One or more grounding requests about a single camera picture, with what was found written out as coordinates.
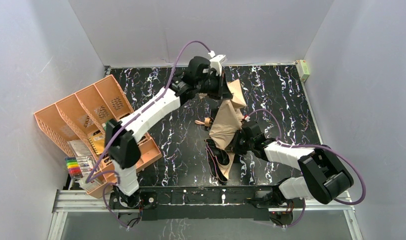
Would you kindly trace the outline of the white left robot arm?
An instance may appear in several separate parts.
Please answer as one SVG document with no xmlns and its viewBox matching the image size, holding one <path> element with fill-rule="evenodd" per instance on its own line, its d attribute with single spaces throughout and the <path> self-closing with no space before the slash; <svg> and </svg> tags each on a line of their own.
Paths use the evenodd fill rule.
<svg viewBox="0 0 406 240">
<path fill-rule="evenodd" d="M 119 121 L 111 119 L 106 123 L 105 148 L 114 165 L 116 189 L 126 201 L 135 197 L 139 189 L 136 168 L 142 156 L 139 142 L 157 122 L 197 94 L 206 94 L 214 100 L 232 98 L 222 67 L 226 59 L 224 54 L 211 59 L 193 57 L 184 71 L 175 73 L 142 107 Z"/>
</svg>

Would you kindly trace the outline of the beige and black folding umbrella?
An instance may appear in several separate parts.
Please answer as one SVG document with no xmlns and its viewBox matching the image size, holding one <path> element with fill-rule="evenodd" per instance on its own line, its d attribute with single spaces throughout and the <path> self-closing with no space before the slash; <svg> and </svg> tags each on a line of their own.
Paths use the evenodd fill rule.
<svg viewBox="0 0 406 240">
<path fill-rule="evenodd" d="M 209 128 L 209 138 L 205 140 L 205 150 L 210 174 L 221 183 L 229 180 L 229 174 L 236 156 L 230 144 L 234 135 L 242 129 L 244 115 L 241 111 L 247 106 L 239 79 L 227 83 L 232 93 L 231 99 L 225 99 L 217 109 L 215 117 L 204 121 L 195 120 L 197 125 Z"/>
</svg>

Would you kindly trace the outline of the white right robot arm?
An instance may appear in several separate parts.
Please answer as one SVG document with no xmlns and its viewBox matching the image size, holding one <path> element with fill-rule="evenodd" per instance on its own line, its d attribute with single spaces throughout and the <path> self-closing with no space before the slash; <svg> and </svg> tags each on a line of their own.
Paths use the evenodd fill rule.
<svg viewBox="0 0 406 240">
<path fill-rule="evenodd" d="M 289 146 L 267 138 L 255 121 L 245 122 L 235 132 L 227 149 L 239 155 L 251 151 L 264 161 L 299 170 L 300 177 L 287 178 L 274 186 L 273 195 L 281 202 L 301 198 L 315 199 L 326 205 L 354 184 L 352 175 L 329 147 Z"/>
</svg>

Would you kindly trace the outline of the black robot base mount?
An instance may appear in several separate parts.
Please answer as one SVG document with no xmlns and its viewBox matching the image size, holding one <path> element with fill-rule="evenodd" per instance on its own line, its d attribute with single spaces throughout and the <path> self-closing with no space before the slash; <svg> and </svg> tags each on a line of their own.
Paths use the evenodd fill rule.
<svg viewBox="0 0 406 240">
<path fill-rule="evenodd" d="M 288 225 L 295 209 L 276 186 L 142 186 L 131 196 L 115 188 L 109 207 L 119 213 L 137 210 L 144 221 L 167 219 L 252 219 Z"/>
</svg>

